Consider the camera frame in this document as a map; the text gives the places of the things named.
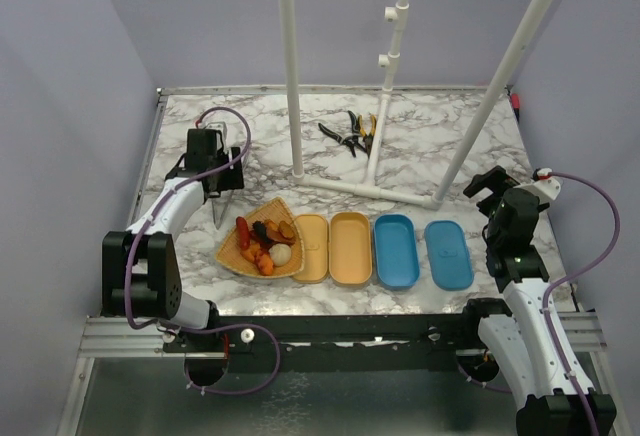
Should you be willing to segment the metal food tongs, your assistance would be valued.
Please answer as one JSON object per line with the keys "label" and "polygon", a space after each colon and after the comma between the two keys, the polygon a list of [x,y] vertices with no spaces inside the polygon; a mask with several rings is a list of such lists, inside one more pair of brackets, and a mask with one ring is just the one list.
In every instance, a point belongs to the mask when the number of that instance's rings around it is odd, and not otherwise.
{"label": "metal food tongs", "polygon": [[[218,132],[216,136],[216,142],[220,144],[218,152],[224,154],[228,161],[233,160],[240,154],[241,148],[239,146],[229,146],[227,144],[227,125],[224,122],[208,123],[205,128]],[[244,188],[243,171],[245,159],[245,156],[241,157],[238,163],[219,175],[216,190],[210,197],[213,223],[217,230],[223,226],[234,193]]]}

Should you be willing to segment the red sausage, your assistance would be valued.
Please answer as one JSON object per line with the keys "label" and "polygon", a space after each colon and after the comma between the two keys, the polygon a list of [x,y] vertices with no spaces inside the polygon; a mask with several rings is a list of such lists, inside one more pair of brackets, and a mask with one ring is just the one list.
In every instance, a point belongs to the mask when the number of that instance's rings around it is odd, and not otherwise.
{"label": "red sausage", "polygon": [[251,245],[251,236],[249,225],[244,217],[239,216],[236,218],[236,231],[240,250],[247,250]]}

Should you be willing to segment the black sea cucumber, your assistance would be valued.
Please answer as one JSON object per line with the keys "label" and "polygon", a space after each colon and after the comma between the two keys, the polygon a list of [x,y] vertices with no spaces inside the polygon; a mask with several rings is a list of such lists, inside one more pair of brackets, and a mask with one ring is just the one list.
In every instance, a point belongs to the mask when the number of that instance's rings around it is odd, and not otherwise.
{"label": "black sea cucumber", "polygon": [[255,240],[263,246],[269,246],[272,242],[266,236],[265,224],[262,221],[255,221],[252,224]]}

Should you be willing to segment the blue lunch box lid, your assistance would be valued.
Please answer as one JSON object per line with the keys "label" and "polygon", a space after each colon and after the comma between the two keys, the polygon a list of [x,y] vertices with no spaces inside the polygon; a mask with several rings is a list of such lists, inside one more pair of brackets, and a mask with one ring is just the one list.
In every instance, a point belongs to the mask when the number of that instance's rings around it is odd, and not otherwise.
{"label": "blue lunch box lid", "polygon": [[434,283],[446,291],[468,289],[474,272],[461,226],[451,220],[432,221],[424,237]]}

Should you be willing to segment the brown sausage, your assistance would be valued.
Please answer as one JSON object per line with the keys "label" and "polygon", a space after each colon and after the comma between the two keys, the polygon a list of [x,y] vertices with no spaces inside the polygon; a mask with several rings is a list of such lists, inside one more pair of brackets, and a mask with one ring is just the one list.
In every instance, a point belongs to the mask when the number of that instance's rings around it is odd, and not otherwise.
{"label": "brown sausage", "polygon": [[266,220],[264,224],[266,228],[266,236],[272,243],[274,244],[285,243],[285,240],[283,239],[282,234],[279,232],[279,227],[274,221]]}

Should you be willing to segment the orange chicken wing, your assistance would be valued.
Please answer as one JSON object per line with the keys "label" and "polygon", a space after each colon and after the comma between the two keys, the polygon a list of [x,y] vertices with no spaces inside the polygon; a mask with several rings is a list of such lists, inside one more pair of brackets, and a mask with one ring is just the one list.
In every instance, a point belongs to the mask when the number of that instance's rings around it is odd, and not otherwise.
{"label": "orange chicken wing", "polygon": [[261,251],[261,245],[257,242],[254,242],[250,244],[246,249],[242,249],[240,251],[240,254],[245,260],[247,260],[251,264],[254,264],[256,261],[256,257],[258,256],[260,251]]}

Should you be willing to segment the brown fried patty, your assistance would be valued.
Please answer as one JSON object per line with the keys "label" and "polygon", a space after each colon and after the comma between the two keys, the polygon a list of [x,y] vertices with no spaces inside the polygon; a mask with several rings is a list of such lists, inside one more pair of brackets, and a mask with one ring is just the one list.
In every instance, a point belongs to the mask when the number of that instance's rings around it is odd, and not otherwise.
{"label": "brown fried patty", "polygon": [[286,239],[287,241],[294,241],[296,233],[293,230],[292,226],[288,224],[286,221],[281,221],[278,225],[278,231],[280,235]]}

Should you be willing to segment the white steamed bun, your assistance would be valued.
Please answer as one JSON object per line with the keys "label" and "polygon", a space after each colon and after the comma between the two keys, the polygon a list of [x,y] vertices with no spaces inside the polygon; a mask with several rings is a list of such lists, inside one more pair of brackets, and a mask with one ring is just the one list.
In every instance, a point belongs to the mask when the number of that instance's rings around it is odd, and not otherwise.
{"label": "white steamed bun", "polygon": [[282,267],[291,260],[292,249],[287,244],[274,244],[269,249],[269,255],[276,267]]}

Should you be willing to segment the orange fried chicken piece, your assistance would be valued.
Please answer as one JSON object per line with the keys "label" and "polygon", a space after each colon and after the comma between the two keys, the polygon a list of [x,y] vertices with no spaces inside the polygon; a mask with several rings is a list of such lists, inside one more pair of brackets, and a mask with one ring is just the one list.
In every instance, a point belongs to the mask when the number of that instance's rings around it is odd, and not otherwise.
{"label": "orange fried chicken piece", "polygon": [[268,252],[257,253],[254,264],[262,276],[271,276],[274,272],[275,265]]}

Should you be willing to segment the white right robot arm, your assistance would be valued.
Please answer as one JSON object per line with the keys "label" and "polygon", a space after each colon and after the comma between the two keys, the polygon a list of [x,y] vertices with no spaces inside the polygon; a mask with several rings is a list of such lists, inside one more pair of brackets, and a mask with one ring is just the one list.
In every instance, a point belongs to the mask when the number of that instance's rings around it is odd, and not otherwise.
{"label": "white right robot arm", "polygon": [[555,284],[533,244],[540,214],[559,195],[551,170],[539,170],[520,184],[496,166],[475,175],[463,193],[488,219],[483,230],[486,264],[502,305],[463,318],[461,339],[485,345],[508,383],[520,435],[606,435],[617,410],[580,365],[556,309]]}

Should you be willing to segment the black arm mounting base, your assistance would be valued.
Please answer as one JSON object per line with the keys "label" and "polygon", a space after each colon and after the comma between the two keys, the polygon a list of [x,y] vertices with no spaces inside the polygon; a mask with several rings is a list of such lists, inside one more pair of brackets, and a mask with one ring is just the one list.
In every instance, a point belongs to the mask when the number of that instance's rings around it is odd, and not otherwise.
{"label": "black arm mounting base", "polygon": [[454,371],[486,346],[479,323],[511,312],[500,299],[467,302],[460,313],[351,316],[221,317],[222,335],[181,331],[164,344],[184,357],[197,379],[215,368],[235,373]]}

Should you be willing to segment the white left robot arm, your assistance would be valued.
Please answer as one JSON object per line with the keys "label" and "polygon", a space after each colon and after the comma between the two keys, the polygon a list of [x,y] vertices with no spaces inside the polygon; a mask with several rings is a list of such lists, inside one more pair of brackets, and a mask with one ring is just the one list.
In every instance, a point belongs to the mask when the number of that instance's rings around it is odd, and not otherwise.
{"label": "white left robot arm", "polygon": [[165,176],[162,192],[134,224],[110,231],[102,242],[102,310],[133,318],[152,318],[186,328],[186,338],[206,351],[220,341],[218,312],[211,301],[182,289],[175,242],[206,201],[244,187],[242,149],[227,148],[226,127],[190,129],[187,149]]}

